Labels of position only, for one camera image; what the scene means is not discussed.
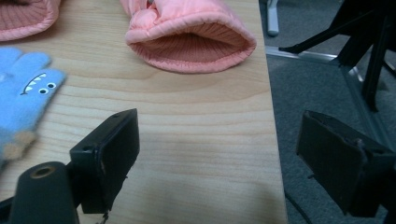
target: cartoon face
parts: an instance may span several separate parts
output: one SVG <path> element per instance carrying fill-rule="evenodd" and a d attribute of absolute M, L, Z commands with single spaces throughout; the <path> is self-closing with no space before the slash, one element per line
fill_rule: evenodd
<path fill-rule="evenodd" d="M 33 92 L 35 94 L 48 94 L 57 87 L 57 84 L 53 81 L 51 81 L 51 78 L 47 75 L 47 73 L 42 73 L 27 83 L 27 85 L 23 88 L 21 95 Z"/>

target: wooden table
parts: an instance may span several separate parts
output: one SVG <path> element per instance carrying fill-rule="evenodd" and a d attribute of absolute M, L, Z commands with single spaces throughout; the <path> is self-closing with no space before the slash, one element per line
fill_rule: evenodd
<path fill-rule="evenodd" d="M 129 18 L 113 0 L 63 0 L 48 31 L 1 43 L 47 52 L 67 80 L 38 139 L 0 174 L 0 200 L 14 195 L 23 171 L 68 163 L 69 150 L 108 116 L 137 108 L 141 151 L 107 223 L 287 222 L 258 2 L 226 2 L 258 47 L 216 74 L 178 75 L 144 63 L 124 43 Z"/>

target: metal leg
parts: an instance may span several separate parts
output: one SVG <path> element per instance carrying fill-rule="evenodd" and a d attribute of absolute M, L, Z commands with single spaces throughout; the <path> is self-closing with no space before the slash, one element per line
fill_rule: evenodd
<path fill-rule="evenodd" d="M 344 24 L 341 24 L 341 25 L 338 25 L 335 27 L 330 27 L 329 29 L 327 29 L 317 35 L 310 37 L 309 39 L 303 41 L 300 44 L 296 44 L 294 46 L 287 47 L 287 48 L 279 48 L 279 50 L 286 51 L 289 53 L 299 54 L 299 53 L 303 52 L 304 50 L 310 49 L 310 48 L 314 47 L 315 45 L 322 43 L 323 41 L 326 41 L 336 35 L 341 34 L 342 31 L 344 31 L 350 27 L 353 27 L 356 24 L 359 24 L 361 21 L 363 21 L 367 17 L 371 16 L 372 13 L 373 13 L 373 11 L 369 11 L 365 14 L 360 15 L 359 17 L 357 17 L 351 21 L 344 23 Z"/>
<path fill-rule="evenodd" d="M 267 26 L 268 35 L 277 36 L 279 34 L 279 25 L 277 23 L 277 0 L 267 1 Z"/>
<path fill-rule="evenodd" d="M 376 87 L 378 85 L 379 75 L 382 65 L 384 64 L 385 53 L 389 42 L 390 30 L 392 28 L 395 16 L 386 15 L 379 23 L 378 36 L 373 45 L 373 51 L 370 57 L 367 74 L 363 82 L 362 94 L 371 110 L 377 111 L 375 106 Z"/>

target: embroidered eye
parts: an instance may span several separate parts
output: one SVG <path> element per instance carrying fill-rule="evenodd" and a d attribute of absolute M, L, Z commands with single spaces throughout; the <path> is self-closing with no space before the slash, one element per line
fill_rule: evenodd
<path fill-rule="evenodd" d="M 49 84 L 47 84 L 47 87 L 50 89 L 54 89 L 56 87 L 56 84 L 53 82 L 50 82 Z"/>
<path fill-rule="evenodd" d="M 40 89 L 40 90 L 38 90 L 38 92 L 40 92 L 41 94 L 47 94 L 47 93 L 49 93 L 49 90 L 47 90 L 47 89 Z"/>

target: black stand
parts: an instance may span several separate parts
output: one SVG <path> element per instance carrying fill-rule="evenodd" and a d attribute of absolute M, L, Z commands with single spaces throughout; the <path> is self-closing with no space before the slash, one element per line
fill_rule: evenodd
<path fill-rule="evenodd" d="M 18 180 L 15 196 L 0 202 L 0 223 L 78 224 L 85 214 L 105 214 L 139 154 L 136 109 L 106 119 L 70 150 L 71 161 L 38 164 Z"/>
<path fill-rule="evenodd" d="M 396 31 L 396 3 L 392 0 L 346 0 L 329 29 L 304 42 L 281 51 L 299 54 L 336 35 L 350 35 L 335 59 L 343 66 L 355 66 L 364 53 L 373 46 L 362 96 L 371 110 L 375 106 L 375 92 L 387 49 L 395 48 L 391 41 Z"/>

